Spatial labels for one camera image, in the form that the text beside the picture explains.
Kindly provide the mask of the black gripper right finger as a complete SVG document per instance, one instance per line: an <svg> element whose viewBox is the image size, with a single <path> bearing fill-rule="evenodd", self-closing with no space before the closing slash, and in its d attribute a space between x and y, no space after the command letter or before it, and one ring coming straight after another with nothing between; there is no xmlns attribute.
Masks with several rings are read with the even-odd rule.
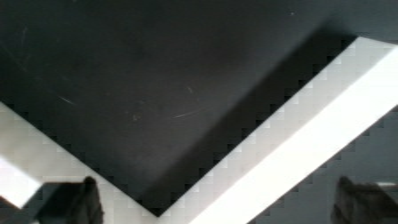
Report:
<svg viewBox="0 0 398 224"><path fill-rule="evenodd" d="M397 183L354 183L347 176L340 177L333 224L398 224Z"/></svg>

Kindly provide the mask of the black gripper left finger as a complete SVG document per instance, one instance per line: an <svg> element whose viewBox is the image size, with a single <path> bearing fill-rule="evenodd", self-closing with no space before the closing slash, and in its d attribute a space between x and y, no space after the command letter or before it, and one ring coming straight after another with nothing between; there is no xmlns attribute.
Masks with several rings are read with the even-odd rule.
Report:
<svg viewBox="0 0 398 224"><path fill-rule="evenodd" d="M48 182L18 208L0 197L0 224L105 224L100 189L82 182Z"/></svg>

